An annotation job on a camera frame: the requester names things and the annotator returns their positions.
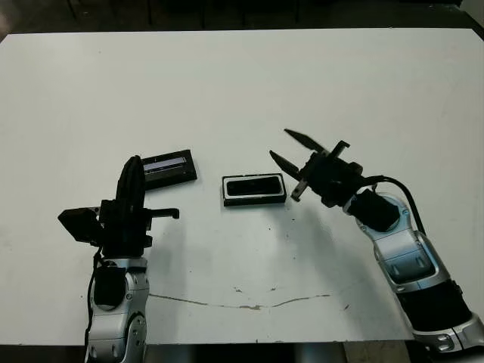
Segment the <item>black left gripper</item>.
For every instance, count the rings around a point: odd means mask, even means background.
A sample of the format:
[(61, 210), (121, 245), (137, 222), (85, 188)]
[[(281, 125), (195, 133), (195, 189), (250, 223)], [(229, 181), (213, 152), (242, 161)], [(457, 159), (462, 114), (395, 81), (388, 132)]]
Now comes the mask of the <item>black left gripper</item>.
[[(132, 185), (129, 202), (129, 187)], [(124, 164), (116, 187), (115, 200), (102, 200), (95, 217), (95, 232), (90, 244), (100, 247), (105, 257), (140, 257), (152, 246), (148, 234), (152, 220), (170, 217), (178, 219), (177, 208), (149, 209), (144, 207), (145, 176), (141, 158), (130, 157)]]

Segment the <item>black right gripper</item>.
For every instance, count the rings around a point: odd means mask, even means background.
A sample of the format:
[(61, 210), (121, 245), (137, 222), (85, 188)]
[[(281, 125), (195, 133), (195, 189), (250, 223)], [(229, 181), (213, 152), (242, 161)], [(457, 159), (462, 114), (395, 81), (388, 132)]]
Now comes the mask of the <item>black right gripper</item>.
[(339, 141), (328, 153), (308, 135), (291, 129), (284, 131), (302, 146), (314, 151), (301, 170), (273, 150), (269, 151), (271, 158), (282, 171), (292, 178), (298, 178), (299, 182), (290, 195), (293, 200), (299, 202), (305, 189), (310, 188), (321, 197), (325, 206), (342, 206), (361, 187), (365, 178), (363, 166), (340, 158), (343, 150), (349, 147), (348, 143)]

